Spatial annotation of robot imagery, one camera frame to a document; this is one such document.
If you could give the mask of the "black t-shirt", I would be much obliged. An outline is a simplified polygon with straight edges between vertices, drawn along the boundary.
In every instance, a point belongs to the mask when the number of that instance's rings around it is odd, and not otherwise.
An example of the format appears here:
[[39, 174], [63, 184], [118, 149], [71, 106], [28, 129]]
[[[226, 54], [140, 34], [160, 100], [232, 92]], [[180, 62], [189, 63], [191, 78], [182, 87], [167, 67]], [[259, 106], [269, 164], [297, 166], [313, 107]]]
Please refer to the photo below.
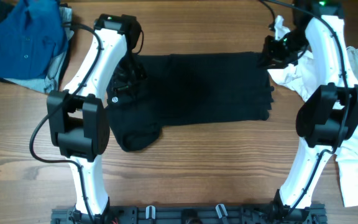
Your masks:
[[269, 118], [273, 87], [257, 52], [140, 55], [147, 79], [112, 101], [108, 119], [120, 148], [141, 151], [165, 126]]

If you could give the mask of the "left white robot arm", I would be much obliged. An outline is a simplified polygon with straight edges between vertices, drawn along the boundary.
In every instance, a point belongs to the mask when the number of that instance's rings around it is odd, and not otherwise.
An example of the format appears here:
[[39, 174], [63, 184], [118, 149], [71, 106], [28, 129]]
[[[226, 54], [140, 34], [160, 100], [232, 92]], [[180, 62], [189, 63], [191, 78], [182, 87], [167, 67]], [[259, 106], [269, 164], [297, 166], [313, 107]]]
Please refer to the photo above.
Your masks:
[[73, 79], [63, 91], [51, 91], [47, 110], [52, 144], [69, 163], [77, 201], [72, 223], [107, 223], [109, 196], [104, 188], [101, 156], [110, 127], [103, 101], [111, 86], [112, 101], [130, 93], [146, 78], [133, 49], [142, 28], [136, 17], [101, 14], [89, 29], [93, 42]]

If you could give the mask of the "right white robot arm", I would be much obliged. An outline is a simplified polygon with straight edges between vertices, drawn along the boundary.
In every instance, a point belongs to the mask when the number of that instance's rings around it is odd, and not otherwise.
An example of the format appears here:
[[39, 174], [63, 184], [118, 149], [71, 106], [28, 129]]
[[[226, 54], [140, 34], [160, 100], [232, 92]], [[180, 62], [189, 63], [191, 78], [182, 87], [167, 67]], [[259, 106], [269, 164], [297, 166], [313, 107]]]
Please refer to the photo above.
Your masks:
[[293, 1], [295, 29], [268, 35], [257, 65], [285, 68], [310, 49], [317, 87], [296, 116], [299, 148], [285, 183], [267, 215], [271, 220], [300, 221], [310, 213], [311, 196], [326, 161], [358, 125], [358, 81], [344, 41], [344, 13], [336, 1]]

